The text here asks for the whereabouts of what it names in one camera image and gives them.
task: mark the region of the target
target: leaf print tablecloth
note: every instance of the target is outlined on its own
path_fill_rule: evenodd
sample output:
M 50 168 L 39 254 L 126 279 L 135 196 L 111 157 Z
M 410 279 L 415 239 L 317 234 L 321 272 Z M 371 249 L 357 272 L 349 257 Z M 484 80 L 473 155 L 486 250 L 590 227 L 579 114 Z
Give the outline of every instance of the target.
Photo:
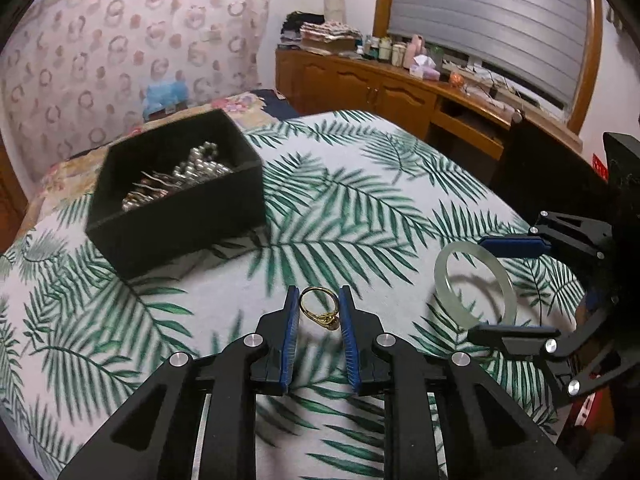
M 434 295 L 444 245 L 526 231 L 508 206 L 370 114 L 244 134 L 264 161 L 268 238 L 227 240 L 123 282 L 84 235 L 84 196 L 0 257 L 0 413 L 44 478 L 55 478 L 172 352 L 219 352 L 282 308 L 290 283 L 349 284 L 387 331 L 437 356 L 468 352 L 550 436 L 557 432 L 562 417 L 540 372 L 470 343 Z M 546 257 L 503 264 L 518 293 L 517 324 L 574 328 L 583 291 L 565 266 Z M 466 307 L 498 322 L 500 290 L 484 265 L 456 254 L 449 273 Z M 351 395 L 339 331 L 300 323 L 290 396 L 258 398 L 258 478 L 382 478 L 382 398 Z M 432 417 L 444 469 L 435 404 Z

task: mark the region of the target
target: pink patterned curtain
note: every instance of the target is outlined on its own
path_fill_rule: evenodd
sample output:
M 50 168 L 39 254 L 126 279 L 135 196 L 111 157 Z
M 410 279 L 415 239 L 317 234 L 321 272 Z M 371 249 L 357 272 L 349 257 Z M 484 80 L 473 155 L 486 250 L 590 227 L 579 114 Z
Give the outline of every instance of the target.
M 150 84 L 192 104 L 258 86 L 269 0 L 43 0 L 0 58 L 2 98 L 33 180 L 142 123 Z

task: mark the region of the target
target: window blind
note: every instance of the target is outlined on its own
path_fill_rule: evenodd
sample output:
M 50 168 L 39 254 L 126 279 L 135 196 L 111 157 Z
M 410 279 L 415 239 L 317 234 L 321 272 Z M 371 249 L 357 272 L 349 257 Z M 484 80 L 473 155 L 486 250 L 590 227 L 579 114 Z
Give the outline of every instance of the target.
M 389 32 L 420 34 L 573 101 L 588 0 L 393 0 Z

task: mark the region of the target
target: gold ring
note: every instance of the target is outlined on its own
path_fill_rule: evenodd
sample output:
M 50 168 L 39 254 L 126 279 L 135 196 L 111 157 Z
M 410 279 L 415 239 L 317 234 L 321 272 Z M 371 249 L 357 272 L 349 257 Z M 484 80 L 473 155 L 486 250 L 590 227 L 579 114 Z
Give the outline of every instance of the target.
M 335 306 L 334 310 L 332 312 L 327 312 L 326 314 L 314 314 L 313 312 L 308 310 L 302 304 L 302 296 L 304 296 L 308 292 L 311 292 L 312 290 L 318 290 L 319 292 L 324 292 L 332 300 L 334 300 L 334 306 Z M 317 323 L 322 328 L 325 328 L 327 330 L 336 330 L 340 326 L 340 319 L 338 318 L 338 305 L 339 305 L 338 296 L 336 296 L 334 291 L 328 288 L 324 288 L 324 286 L 308 286 L 305 290 L 300 292 L 300 297 L 298 298 L 298 306 L 300 307 L 300 310 L 302 311 L 302 313 L 305 316 L 307 316 L 311 321 L 313 321 L 314 323 Z

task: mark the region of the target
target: red label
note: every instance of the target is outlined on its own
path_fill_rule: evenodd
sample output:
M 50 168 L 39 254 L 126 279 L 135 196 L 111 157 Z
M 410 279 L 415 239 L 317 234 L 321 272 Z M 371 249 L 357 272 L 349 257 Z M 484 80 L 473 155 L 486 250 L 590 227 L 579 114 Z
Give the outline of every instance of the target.
M 609 170 L 604 165 L 598 156 L 594 153 L 593 158 L 591 159 L 591 165 L 593 169 L 596 170 L 596 173 L 599 174 L 604 180 L 609 180 Z

